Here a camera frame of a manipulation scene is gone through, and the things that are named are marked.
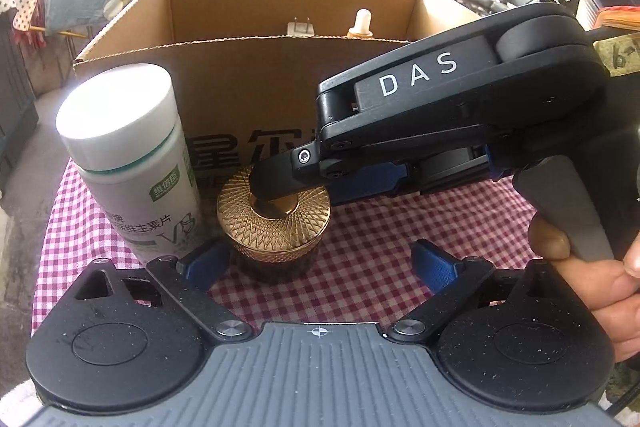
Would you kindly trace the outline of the person right hand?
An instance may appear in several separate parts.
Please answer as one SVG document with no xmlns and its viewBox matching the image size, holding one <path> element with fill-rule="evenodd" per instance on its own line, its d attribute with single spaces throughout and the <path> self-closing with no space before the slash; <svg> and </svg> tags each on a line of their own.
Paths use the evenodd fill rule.
<svg viewBox="0 0 640 427">
<path fill-rule="evenodd" d="M 530 221 L 528 241 L 592 312 L 613 343 L 615 360 L 638 355 L 639 242 L 632 242 L 623 260 L 584 261 L 572 253 L 566 234 L 541 215 Z"/>
</svg>

